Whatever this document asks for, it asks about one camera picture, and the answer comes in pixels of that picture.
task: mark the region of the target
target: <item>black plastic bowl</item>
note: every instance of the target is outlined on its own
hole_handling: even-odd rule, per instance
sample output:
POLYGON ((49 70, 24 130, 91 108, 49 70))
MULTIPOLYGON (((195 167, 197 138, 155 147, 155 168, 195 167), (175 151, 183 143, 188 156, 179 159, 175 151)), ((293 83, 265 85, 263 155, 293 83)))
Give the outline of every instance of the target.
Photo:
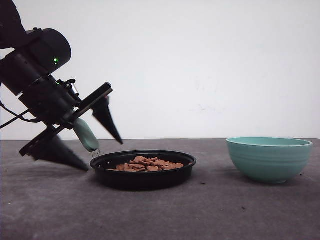
POLYGON ((99 156, 90 162, 97 178, 106 186, 124 190, 155 190, 172 187, 186 181, 197 160, 182 152, 164 150, 135 150, 115 152, 99 156), (184 167, 150 172, 114 171, 118 164, 129 163, 137 156, 158 157, 172 163, 182 163, 184 167))

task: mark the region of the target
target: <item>mint green bowl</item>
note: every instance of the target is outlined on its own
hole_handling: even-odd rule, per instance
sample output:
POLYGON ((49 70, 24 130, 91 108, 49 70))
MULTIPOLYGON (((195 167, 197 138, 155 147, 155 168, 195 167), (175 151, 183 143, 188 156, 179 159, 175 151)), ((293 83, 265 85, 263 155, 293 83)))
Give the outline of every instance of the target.
POLYGON ((278 137, 233 137, 226 140, 232 162, 249 178, 281 184, 307 165, 313 143, 278 137))

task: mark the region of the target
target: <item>black bowl rim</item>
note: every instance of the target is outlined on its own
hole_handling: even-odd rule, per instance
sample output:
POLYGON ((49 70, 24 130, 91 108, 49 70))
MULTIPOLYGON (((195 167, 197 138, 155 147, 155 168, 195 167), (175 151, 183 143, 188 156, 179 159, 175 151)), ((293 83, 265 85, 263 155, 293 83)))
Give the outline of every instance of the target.
POLYGON ((96 171, 99 172, 105 172, 108 174, 116 174, 116 175, 158 175, 158 174, 164 174, 164 173, 172 173, 172 172, 177 172, 177 171, 182 171, 188 168, 192 168, 195 164, 197 163, 197 159, 187 153, 184 152, 178 152, 178 151, 169 151, 169 150, 130 150, 130 151, 119 151, 119 152, 112 152, 112 153, 108 153, 105 155, 101 155, 98 156, 96 158, 94 158, 93 160, 91 160, 90 162, 90 166, 95 169, 96 171), (176 169, 171 169, 171 170, 165 170, 165 171, 149 171, 149 172, 145 172, 145 171, 138 171, 138 172, 129 172, 129 171, 114 171, 114 170, 110 170, 110 169, 106 169, 106 168, 101 168, 97 166, 97 162, 105 157, 112 157, 113 155, 117 155, 117 156, 126 156, 126 155, 135 155, 135 154, 167 154, 167 155, 181 155, 184 157, 188 157, 190 158, 190 160, 192 160, 192 163, 187 165, 187 166, 183 166, 180 168, 176 168, 176 169))

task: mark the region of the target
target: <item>white backdrop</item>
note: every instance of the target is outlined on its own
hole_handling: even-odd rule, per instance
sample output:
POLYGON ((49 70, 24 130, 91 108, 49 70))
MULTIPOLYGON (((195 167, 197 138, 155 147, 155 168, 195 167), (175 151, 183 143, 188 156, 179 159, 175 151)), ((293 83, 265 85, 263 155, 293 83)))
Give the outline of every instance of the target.
MULTIPOLYGON (((124 139, 320 137, 318 0, 14 2, 26 30, 68 39, 72 58, 56 79, 76 78, 82 98, 112 84, 124 139)), ((5 87, 1 99, 26 109, 5 87)), ((1 111, 2 123, 11 117, 1 111)), ((111 138, 90 112, 83 119, 111 138)), ((1 139, 30 140, 44 128, 16 121, 1 139)))

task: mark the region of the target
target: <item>gray felt surface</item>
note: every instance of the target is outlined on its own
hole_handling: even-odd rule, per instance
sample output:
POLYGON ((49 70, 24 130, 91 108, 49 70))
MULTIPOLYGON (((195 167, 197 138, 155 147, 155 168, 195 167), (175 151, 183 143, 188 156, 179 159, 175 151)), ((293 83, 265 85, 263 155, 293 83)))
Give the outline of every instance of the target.
MULTIPOLYGON (((95 173, 20 157, 26 141, 1 142, 2 240, 320 240, 320 140, 287 183, 242 176, 224 139, 101 140, 103 153, 158 149, 197 158, 183 185, 119 191, 95 173)), ((79 141, 65 143, 87 163, 79 141)))

